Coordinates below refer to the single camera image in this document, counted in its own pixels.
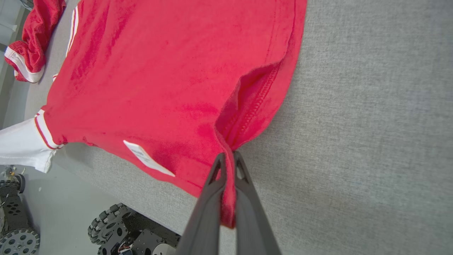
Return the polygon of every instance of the clothing label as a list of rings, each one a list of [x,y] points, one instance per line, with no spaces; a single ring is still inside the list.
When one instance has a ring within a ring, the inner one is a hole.
[[[152,159],[148,153],[142,148],[142,146],[128,142],[126,140],[123,141],[124,144],[130,149],[130,151],[137,156],[138,159],[147,167],[153,168],[161,173],[164,173],[166,175],[170,175],[175,177],[175,174],[170,172],[167,168],[161,166],[159,163],[157,163],[154,159]]]

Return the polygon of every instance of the white sleeve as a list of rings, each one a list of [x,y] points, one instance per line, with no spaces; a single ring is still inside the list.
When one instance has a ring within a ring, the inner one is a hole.
[[[35,118],[0,130],[0,165],[24,165],[48,172],[56,149],[48,147]]]

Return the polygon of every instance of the red fabric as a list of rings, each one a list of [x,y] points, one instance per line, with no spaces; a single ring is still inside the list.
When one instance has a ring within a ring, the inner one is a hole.
[[[14,42],[9,48],[24,58],[23,64],[30,73],[38,73],[46,64],[45,52],[53,29],[66,8],[66,3],[64,0],[34,0],[33,4],[33,10],[27,16],[22,31],[23,41]],[[5,60],[18,72],[17,80],[28,81],[10,56],[5,54]]]
[[[258,136],[283,102],[305,6],[82,0],[77,34],[43,107],[53,141],[97,145],[194,196],[224,152],[222,222],[234,226],[232,151]],[[176,177],[145,166],[123,140]]]

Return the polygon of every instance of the red stripe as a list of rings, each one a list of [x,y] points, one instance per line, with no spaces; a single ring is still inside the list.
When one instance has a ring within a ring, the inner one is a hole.
[[[39,134],[41,135],[41,138],[44,140],[44,143],[47,145],[47,147],[49,147],[49,149],[51,149],[51,150],[55,150],[55,148],[50,147],[50,145],[47,143],[47,140],[46,140],[46,138],[44,137],[43,132],[42,132],[41,129],[39,128],[38,119],[37,119],[37,118],[34,118],[34,124],[36,125],[36,128],[38,129],[38,132],[39,132]]]
[[[69,53],[69,50],[71,49],[72,40],[74,40],[74,36],[75,36],[75,34],[74,34],[74,28],[76,27],[75,23],[76,23],[76,10],[74,10],[74,16],[73,16],[73,22],[72,22],[72,37],[71,37],[71,40],[69,41],[69,48],[67,49],[68,53]]]

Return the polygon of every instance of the gray fabric surface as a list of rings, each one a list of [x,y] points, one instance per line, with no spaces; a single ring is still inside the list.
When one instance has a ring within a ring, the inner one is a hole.
[[[241,152],[284,254],[453,254],[453,1],[309,1],[288,96]],[[195,204],[98,148],[71,144],[55,162],[179,233]],[[234,239],[222,230],[222,254]]]

